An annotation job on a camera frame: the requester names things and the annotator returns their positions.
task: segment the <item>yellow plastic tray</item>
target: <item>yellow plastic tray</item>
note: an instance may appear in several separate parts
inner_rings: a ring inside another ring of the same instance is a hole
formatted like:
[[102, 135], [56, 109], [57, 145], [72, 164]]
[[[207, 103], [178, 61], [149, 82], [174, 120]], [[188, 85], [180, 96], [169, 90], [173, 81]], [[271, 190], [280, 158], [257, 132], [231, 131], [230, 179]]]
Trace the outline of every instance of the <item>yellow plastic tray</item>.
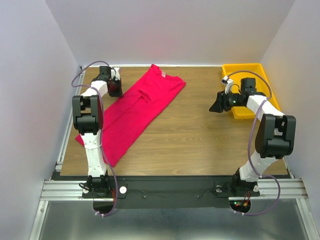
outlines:
[[[249, 71], [255, 72], [256, 74], [259, 74], [261, 77], [263, 77], [269, 83], [266, 73], [264, 71], [264, 68], [260, 63], [223, 64], [222, 77], [240, 70], [249, 70]], [[266, 84], [260, 78], [253, 75], [252, 73], [247, 73], [247, 72], [236, 73], [230, 76], [230, 78], [234, 81], [235, 84], [238, 84], [239, 86], [241, 84], [241, 79], [255, 78], [256, 90], [258, 92], [263, 92], [267, 97], [269, 96], [269, 90]], [[232, 92], [233, 93], [239, 92], [237, 86], [232, 87]], [[280, 111], [280, 107], [278, 105], [274, 92], [272, 92], [272, 98], [269, 101], [276, 109]], [[244, 106], [235, 106], [232, 108], [232, 112], [235, 119], [253, 119], [255, 117], [255, 114], [250, 109]]]

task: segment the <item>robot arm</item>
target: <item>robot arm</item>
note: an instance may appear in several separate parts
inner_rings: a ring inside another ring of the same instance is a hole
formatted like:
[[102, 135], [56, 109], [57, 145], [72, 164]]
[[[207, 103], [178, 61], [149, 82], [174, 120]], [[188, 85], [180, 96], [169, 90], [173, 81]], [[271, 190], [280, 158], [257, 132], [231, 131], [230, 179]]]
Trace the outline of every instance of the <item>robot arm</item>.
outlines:
[[[255, 138], [255, 151], [251, 156], [255, 170], [262, 173], [275, 161], [290, 155], [294, 148], [296, 119], [278, 111], [262, 92], [256, 90], [254, 78], [243, 78], [239, 93], [232, 93], [232, 79], [224, 77], [222, 83], [225, 90], [218, 92], [217, 99], [210, 112], [222, 113], [232, 107], [247, 107], [260, 120], [260, 126]], [[252, 189], [259, 176], [253, 170], [249, 161], [240, 167], [232, 178], [233, 188], [247, 187]]]
[[92, 80], [91, 87], [72, 98], [73, 125], [83, 140], [88, 162], [88, 178], [83, 183], [84, 193], [91, 192], [105, 197], [111, 191], [100, 145], [104, 124], [100, 97], [107, 93], [111, 97], [123, 97], [121, 86], [118, 67], [100, 66], [99, 75]]

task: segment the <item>gray floor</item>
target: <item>gray floor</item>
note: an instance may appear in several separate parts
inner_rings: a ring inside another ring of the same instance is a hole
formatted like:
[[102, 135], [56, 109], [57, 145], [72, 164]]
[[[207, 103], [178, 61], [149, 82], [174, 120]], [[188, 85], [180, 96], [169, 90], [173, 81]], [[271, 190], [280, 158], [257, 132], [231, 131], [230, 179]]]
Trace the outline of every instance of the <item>gray floor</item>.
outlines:
[[[250, 212], [273, 200], [252, 201]], [[240, 216], [230, 209], [121, 209], [95, 216], [90, 201], [51, 202], [41, 240], [307, 240], [295, 199], [272, 211]]]

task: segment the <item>white backdrop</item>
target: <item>white backdrop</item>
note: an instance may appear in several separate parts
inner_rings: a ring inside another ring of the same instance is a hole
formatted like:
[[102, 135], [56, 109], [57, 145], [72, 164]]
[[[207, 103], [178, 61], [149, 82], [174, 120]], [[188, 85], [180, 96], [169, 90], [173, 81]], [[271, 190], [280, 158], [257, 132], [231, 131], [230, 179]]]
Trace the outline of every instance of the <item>white backdrop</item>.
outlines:
[[46, 0], [76, 60], [259, 62], [294, 0]]
[[44, 0], [2, 1], [0, 16], [0, 239], [26, 240], [79, 65]]
[[262, 64], [281, 110], [296, 117], [288, 164], [302, 178], [320, 230], [320, 1], [296, 0]]

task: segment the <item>wooden table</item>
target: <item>wooden table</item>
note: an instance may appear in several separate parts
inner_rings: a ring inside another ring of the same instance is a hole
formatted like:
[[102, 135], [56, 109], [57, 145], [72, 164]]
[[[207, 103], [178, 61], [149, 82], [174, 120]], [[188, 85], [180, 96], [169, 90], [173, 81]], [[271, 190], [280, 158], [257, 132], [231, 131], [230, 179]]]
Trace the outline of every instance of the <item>wooden table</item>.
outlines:
[[[168, 75], [181, 77], [186, 86], [120, 159], [114, 168], [116, 174], [233, 175], [248, 159], [247, 145], [253, 120], [236, 120], [231, 111], [209, 112], [217, 92], [224, 88], [220, 83], [221, 68], [161, 69]], [[123, 91], [128, 90], [147, 70], [147, 67], [122, 68]], [[87, 69], [84, 83], [90, 84], [98, 74], [98, 67]], [[108, 95], [103, 97], [105, 108], [115, 101], [116, 98]], [[88, 174], [85, 149], [75, 140], [77, 134], [72, 127], [61, 169], [62, 176]], [[265, 174], [287, 174], [284, 161], [272, 164]]]

